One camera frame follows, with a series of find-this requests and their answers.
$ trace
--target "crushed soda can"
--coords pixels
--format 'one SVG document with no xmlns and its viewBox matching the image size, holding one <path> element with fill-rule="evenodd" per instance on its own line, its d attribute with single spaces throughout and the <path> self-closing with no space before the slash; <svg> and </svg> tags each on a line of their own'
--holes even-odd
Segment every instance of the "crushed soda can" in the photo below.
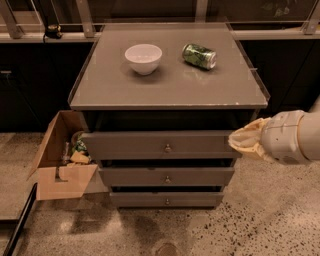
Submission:
<svg viewBox="0 0 320 256">
<path fill-rule="evenodd" d="M 217 53 L 197 44 L 186 44 L 182 50 L 182 57 L 194 66 L 210 70 L 216 65 Z"/>
</svg>

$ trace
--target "cardboard box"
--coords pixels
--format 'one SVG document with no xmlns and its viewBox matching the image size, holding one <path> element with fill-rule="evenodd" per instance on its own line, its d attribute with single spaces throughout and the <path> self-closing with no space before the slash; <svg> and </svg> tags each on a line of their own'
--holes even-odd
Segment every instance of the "cardboard box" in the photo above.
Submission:
<svg viewBox="0 0 320 256">
<path fill-rule="evenodd" d="M 35 171 L 38 172 L 37 200 L 80 198 L 86 191 L 98 166 L 61 166 L 65 143 L 70 142 L 72 135 L 81 130 L 80 119 L 75 111 L 60 111 L 49 124 L 29 173 L 30 177 Z M 95 188 L 93 192 L 105 191 L 104 188 Z"/>
</svg>

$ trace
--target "black cabinet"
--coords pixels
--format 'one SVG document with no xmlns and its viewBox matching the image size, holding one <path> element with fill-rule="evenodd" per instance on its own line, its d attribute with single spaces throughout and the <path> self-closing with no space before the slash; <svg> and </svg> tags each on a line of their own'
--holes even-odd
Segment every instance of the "black cabinet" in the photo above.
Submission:
<svg viewBox="0 0 320 256">
<path fill-rule="evenodd" d="M 310 109 L 320 93 L 319 40 L 241 43 L 271 95 L 261 115 Z"/>
<path fill-rule="evenodd" d="M 45 131 L 68 109 L 92 43 L 0 44 L 0 131 Z"/>
</svg>

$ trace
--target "drawer front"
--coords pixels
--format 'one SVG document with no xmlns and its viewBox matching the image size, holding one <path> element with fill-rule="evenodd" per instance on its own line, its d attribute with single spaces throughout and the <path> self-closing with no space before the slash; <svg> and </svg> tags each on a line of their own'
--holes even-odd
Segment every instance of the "drawer front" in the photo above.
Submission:
<svg viewBox="0 0 320 256">
<path fill-rule="evenodd" d="M 222 192 L 110 193 L 117 207 L 217 207 Z"/>
<path fill-rule="evenodd" d="M 99 170 L 106 186 L 225 186 L 234 173 L 227 168 L 103 168 Z"/>
<path fill-rule="evenodd" d="M 83 141 L 91 157 L 104 159 L 235 158 L 228 131 L 93 132 Z"/>
</svg>

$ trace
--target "speckled floor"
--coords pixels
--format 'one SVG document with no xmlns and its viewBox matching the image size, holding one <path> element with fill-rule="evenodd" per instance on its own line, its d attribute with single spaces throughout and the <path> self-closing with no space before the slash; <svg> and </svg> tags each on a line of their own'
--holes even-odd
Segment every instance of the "speckled floor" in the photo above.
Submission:
<svg viewBox="0 0 320 256">
<path fill-rule="evenodd" d="M 0 217 L 16 218 L 43 134 L 0 134 Z M 8 234 L 0 231 L 0 253 Z M 320 255 L 320 166 L 239 159 L 215 210 L 114 208 L 106 193 L 36 202 L 15 255 Z"/>
</svg>

